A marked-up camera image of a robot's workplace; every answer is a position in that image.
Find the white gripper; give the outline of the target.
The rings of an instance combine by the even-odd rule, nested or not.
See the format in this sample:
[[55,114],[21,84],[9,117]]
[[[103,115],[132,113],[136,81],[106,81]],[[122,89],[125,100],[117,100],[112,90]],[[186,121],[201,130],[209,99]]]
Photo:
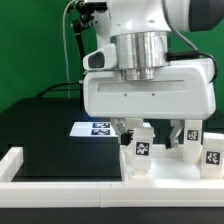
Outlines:
[[90,72],[84,79],[84,105],[92,117],[111,118],[118,143],[127,146],[124,118],[171,120],[166,148],[179,145],[183,120],[205,120],[216,109],[210,59],[172,61],[152,80],[124,81],[117,71]]

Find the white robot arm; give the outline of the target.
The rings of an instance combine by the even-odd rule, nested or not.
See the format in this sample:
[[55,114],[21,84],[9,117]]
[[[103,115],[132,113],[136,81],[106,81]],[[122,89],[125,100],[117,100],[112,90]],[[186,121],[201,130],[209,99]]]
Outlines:
[[130,119],[165,119],[182,129],[216,109],[217,64],[195,46],[171,52],[168,35],[208,31],[224,19],[224,0],[101,0],[94,19],[98,49],[85,56],[84,105],[105,117],[122,145],[129,145]]

